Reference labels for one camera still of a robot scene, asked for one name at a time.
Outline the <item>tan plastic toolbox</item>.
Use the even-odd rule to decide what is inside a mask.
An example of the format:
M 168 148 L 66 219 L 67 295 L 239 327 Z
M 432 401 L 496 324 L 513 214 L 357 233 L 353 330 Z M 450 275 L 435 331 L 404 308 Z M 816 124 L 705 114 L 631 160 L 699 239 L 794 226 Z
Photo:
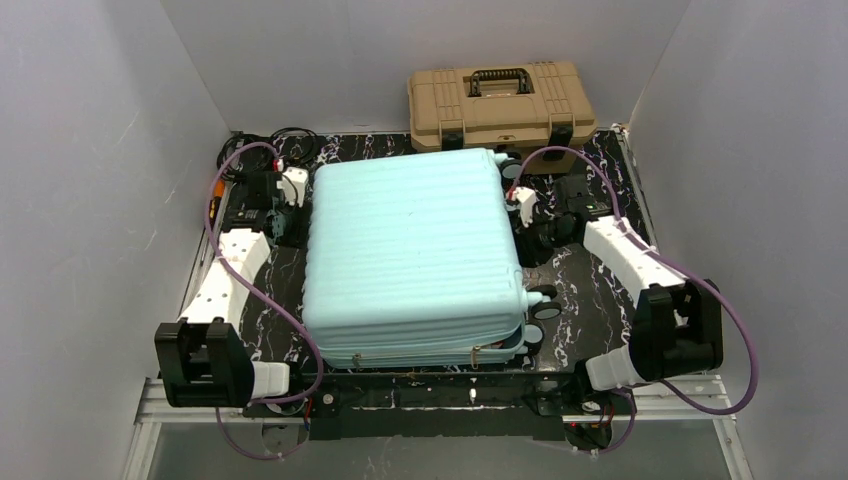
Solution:
M 571 62 L 444 68 L 407 82 L 419 152 L 489 148 L 528 160 L 528 174 L 561 174 L 598 121 Z

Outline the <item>light blue suitcase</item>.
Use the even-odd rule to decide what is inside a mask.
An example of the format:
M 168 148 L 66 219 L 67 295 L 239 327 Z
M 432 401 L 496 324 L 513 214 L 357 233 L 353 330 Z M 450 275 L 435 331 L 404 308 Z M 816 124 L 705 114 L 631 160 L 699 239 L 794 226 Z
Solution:
M 522 283 L 501 164 L 477 148 L 314 176 L 302 321 L 337 369 L 505 363 L 540 296 Z

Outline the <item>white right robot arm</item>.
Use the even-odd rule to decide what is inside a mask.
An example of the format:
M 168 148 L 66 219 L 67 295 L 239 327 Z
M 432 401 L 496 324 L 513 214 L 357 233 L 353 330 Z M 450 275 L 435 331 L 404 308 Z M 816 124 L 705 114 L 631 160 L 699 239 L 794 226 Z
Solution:
M 575 365 L 577 392 L 587 396 L 719 367 L 721 305 L 708 286 L 655 259 L 629 222 L 598 202 L 579 178 L 557 180 L 555 200 L 555 213 L 547 217 L 536 208 L 535 190 L 507 192 L 521 263 L 539 266 L 555 249 L 580 245 L 614 274 L 635 306 L 625 346 Z

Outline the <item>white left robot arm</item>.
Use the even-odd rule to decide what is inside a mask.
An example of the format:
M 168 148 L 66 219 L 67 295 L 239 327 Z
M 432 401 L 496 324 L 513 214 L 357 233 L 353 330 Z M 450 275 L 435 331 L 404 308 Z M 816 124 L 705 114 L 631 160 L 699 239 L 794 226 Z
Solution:
M 254 174 L 242 198 L 220 215 L 218 249 L 198 292 L 174 322 L 159 325 L 155 349 L 166 398 L 173 407 L 245 407 L 282 397 L 285 363 L 254 361 L 240 337 L 250 286 L 272 246 L 291 238 L 309 174 L 302 168 Z

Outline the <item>orange handled screwdriver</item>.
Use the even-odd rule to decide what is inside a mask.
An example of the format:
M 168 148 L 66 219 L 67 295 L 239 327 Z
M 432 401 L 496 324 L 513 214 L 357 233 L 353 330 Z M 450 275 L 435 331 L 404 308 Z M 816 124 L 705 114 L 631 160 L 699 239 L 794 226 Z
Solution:
M 224 180 L 217 180 L 213 188 L 212 197 L 208 202 L 207 208 L 207 219 L 209 220 L 209 224 L 211 227 L 215 225 L 216 217 L 218 215 L 220 205 L 225 193 L 226 182 Z

